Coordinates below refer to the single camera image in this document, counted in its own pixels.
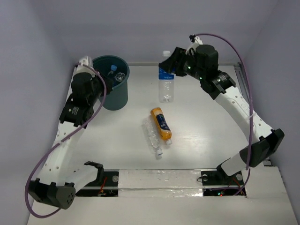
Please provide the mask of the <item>blue label bottle white cap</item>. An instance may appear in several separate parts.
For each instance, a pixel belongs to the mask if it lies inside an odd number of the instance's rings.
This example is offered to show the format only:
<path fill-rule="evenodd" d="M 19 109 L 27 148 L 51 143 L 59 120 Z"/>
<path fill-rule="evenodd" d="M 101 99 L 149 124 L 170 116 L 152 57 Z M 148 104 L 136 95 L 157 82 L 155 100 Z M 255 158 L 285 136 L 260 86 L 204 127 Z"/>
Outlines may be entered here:
<path fill-rule="evenodd" d="M 161 103 L 171 103 L 174 100 L 174 74 L 158 69 L 158 94 Z"/>

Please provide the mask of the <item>clear bottle blue label cap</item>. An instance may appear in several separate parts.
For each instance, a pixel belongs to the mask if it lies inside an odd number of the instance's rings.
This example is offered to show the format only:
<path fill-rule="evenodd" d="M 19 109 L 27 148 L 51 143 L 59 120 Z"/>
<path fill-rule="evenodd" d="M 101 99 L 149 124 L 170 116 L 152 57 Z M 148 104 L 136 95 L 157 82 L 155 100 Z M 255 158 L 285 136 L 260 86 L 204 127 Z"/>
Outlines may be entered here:
<path fill-rule="evenodd" d="M 117 68 L 118 68 L 118 67 L 117 67 L 116 65 L 114 65 L 114 64 L 111 65 L 110 71 L 109 71 L 108 74 L 107 74 L 109 78 L 115 77 Z"/>

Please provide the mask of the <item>small clear bottle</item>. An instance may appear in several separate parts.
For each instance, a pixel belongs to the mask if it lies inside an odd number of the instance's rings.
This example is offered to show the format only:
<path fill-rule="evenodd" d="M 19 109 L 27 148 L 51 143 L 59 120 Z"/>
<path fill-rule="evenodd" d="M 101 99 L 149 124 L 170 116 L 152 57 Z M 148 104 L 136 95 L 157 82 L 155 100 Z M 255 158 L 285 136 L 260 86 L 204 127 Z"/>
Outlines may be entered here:
<path fill-rule="evenodd" d="M 122 72 L 118 72 L 118 73 L 116 74 L 116 76 L 115 76 L 115 80 L 116 80 L 116 82 L 118 82 L 118 83 L 123 82 L 123 81 L 125 80 L 125 78 L 126 78 L 126 75 L 125 75 L 124 73 L 122 73 Z"/>

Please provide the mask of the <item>orange juice bottle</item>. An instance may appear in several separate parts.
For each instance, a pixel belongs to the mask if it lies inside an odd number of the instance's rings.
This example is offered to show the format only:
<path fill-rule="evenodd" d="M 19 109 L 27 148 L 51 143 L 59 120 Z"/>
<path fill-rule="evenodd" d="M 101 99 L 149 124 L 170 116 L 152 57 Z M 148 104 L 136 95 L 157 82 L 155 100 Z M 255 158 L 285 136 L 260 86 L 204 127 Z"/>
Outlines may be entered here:
<path fill-rule="evenodd" d="M 165 141 L 165 143 L 167 145 L 171 145 L 172 144 L 172 132 L 169 128 L 169 126 L 167 125 L 167 122 L 165 120 L 163 111 L 161 110 L 160 107 L 154 108 L 151 110 L 150 112 L 154 123 L 157 127 L 158 133 L 160 138 Z"/>

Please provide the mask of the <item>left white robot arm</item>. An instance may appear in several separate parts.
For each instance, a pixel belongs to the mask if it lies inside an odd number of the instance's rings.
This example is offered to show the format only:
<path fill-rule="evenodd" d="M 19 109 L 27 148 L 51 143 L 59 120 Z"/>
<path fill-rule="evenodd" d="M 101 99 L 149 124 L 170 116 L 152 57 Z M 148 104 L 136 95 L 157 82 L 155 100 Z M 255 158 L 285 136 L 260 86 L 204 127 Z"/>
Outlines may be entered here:
<path fill-rule="evenodd" d="M 24 198 L 28 210 L 32 210 L 29 197 L 35 201 L 60 209 L 68 209 L 75 194 L 84 186 L 102 185 L 104 168 L 101 163 L 84 161 L 68 168 L 78 140 L 98 110 L 94 105 L 99 98 L 113 90 L 113 81 L 92 72 L 75 73 L 68 97 L 59 117 L 58 130 L 53 146 L 34 167 L 41 171 L 33 179 L 31 172 L 25 185 Z"/>

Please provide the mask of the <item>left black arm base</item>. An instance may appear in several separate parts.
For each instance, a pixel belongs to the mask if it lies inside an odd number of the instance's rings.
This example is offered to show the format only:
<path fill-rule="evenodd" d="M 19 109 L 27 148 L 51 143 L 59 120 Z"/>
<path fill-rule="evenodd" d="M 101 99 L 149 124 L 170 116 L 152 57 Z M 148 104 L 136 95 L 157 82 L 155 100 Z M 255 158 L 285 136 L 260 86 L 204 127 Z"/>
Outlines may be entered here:
<path fill-rule="evenodd" d="M 119 170 L 104 170 L 101 181 L 87 184 L 76 193 L 77 197 L 117 197 Z"/>

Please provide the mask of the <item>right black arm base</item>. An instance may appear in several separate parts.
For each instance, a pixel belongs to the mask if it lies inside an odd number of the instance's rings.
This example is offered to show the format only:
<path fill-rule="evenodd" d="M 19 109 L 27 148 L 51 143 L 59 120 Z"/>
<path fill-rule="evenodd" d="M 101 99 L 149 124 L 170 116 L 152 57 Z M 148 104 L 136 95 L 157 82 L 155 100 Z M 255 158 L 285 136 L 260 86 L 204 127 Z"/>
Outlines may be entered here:
<path fill-rule="evenodd" d="M 203 196 L 234 196 L 244 185 L 242 172 L 223 177 L 217 170 L 204 170 L 196 181 L 202 184 Z"/>

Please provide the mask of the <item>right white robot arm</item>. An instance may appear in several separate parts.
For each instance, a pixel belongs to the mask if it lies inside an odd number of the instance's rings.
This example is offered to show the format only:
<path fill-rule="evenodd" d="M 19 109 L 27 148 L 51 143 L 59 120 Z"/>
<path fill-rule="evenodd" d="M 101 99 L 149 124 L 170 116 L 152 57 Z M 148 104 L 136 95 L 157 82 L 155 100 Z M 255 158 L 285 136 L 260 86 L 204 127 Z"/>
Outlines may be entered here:
<path fill-rule="evenodd" d="M 247 138 L 247 147 L 217 167 L 219 183 L 228 183 L 235 173 L 256 167 L 277 151 L 284 132 L 265 123 L 243 98 L 235 81 L 219 70 L 218 52 L 213 46 L 199 45 L 188 51 L 177 47 L 159 68 L 169 74 L 197 79 L 201 88 L 228 112 Z"/>

